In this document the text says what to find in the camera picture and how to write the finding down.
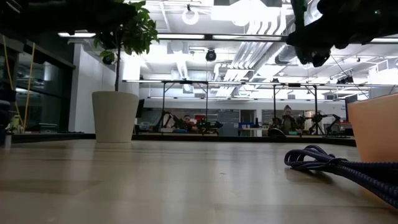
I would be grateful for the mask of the green leafy plant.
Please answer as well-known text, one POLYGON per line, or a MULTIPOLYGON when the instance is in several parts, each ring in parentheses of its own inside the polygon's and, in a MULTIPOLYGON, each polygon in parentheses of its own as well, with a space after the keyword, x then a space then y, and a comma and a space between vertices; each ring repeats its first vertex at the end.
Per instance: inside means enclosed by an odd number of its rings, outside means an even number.
POLYGON ((114 90, 119 90, 121 57, 150 52, 150 45, 158 42, 156 21, 146 9, 146 0, 106 0, 108 8, 99 16, 105 27, 97 30, 94 36, 94 47, 101 47, 102 62, 116 65, 114 90))

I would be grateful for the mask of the black aluminium table frame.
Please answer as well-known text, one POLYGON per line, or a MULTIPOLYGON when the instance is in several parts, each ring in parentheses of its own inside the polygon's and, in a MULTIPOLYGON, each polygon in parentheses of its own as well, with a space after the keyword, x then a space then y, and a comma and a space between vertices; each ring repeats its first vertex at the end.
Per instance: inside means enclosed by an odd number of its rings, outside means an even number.
MULTIPOLYGON (((57 133, 57 134, 17 134, 13 135, 12 143, 67 141, 96 139, 95 134, 57 133)), ((356 146, 354 139, 327 138, 323 136, 291 136, 291 137, 247 137, 247 136, 210 136, 201 134, 160 134, 133 135, 133 141, 195 141, 195 142, 266 142, 295 144, 333 144, 340 146, 356 146)))

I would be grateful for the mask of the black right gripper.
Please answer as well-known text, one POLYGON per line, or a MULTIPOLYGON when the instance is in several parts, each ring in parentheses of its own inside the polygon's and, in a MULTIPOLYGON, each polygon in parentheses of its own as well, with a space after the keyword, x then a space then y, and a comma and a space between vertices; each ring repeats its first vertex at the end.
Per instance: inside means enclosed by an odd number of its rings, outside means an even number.
MULTIPOLYGON (((325 59, 332 46, 343 49, 373 40, 373 0, 320 0, 317 9, 322 16, 317 20, 312 57, 325 59)), ((300 61, 310 60, 310 47, 302 34, 290 33, 286 44, 294 47, 300 61)))

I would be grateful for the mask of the orange plastic bin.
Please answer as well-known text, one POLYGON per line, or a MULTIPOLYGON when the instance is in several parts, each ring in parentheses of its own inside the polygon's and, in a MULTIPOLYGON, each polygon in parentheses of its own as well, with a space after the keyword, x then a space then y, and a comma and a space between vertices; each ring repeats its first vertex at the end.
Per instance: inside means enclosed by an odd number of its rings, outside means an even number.
POLYGON ((351 125, 363 162, 398 162, 398 93, 352 104, 351 125))

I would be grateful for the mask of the white plant pot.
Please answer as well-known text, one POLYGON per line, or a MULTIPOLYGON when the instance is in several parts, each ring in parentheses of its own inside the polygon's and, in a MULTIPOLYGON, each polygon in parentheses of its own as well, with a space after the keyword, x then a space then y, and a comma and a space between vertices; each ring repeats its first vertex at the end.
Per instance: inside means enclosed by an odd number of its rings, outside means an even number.
POLYGON ((139 96, 120 91, 92 93, 95 136, 99 143, 131 142, 139 96))

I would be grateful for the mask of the person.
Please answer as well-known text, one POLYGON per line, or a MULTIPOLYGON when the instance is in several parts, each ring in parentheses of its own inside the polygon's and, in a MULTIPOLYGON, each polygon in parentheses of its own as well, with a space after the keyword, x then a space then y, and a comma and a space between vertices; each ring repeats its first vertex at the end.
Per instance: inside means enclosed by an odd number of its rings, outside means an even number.
POLYGON ((189 133, 197 133, 198 128, 196 124, 191 121, 191 117, 189 115, 185 115, 183 117, 183 128, 187 130, 189 133))
POLYGON ((292 109, 289 105, 286 105, 284 108, 280 130, 284 134, 290 134, 290 132, 297 132, 299 130, 299 125, 292 116, 292 109))

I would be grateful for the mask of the black workstation frame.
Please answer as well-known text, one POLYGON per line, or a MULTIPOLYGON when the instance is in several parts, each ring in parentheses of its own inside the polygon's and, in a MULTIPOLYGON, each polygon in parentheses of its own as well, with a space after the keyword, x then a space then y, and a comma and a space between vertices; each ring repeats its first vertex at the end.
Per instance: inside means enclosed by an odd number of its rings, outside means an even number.
MULTIPOLYGON (((300 88, 300 87, 305 87, 307 89, 307 91, 312 94, 314 96, 314 100, 315 100, 315 114, 317 114, 317 110, 318 110, 318 97, 317 97, 317 87, 313 86, 313 89, 310 89, 308 87, 308 85, 302 85, 301 83, 281 83, 280 84, 280 88, 279 90, 283 89, 284 87, 289 87, 289 88, 300 88)), ((271 128, 278 128, 280 129, 280 125, 282 122, 282 119, 279 119, 276 116, 276 87, 277 85, 273 86, 273 101, 274 101, 274 117, 272 120, 272 125, 271 128)), ((308 119, 304 116, 299 117, 299 119, 296 119, 297 124, 299 125, 299 130, 297 132, 290 132, 290 134, 285 134, 286 135, 293 135, 293 134, 298 134, 299 136, 302 135, 302 131, 304 130, 304 122, 305 120, 308 119)))
POLYGON ((159 131, 162 131, 164 126, 164 114, 165 114, 165 94, 168 90, 173 87, 176 83, 181 85, 197 85, 199 86, 204 94, 206 100, 206 108, 205 108, 205 121, 208 121, 208 90, 209 90, 209 82, 208 81, 198 81, 198 80, 162 80, 163 90, 162 90, 162 114, 160 119, 160 124, 158 124, 159 131))

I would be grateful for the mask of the small green object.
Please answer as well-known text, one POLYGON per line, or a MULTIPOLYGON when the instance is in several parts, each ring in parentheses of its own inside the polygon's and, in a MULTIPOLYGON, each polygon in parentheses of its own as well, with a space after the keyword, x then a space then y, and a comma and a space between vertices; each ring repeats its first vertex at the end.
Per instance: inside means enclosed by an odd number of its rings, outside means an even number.
POLYGON ((13 134, 21 133, 21 117, 19 115, 14 115, 11 118, 11 121, 9 124, 9 130, 13 134))

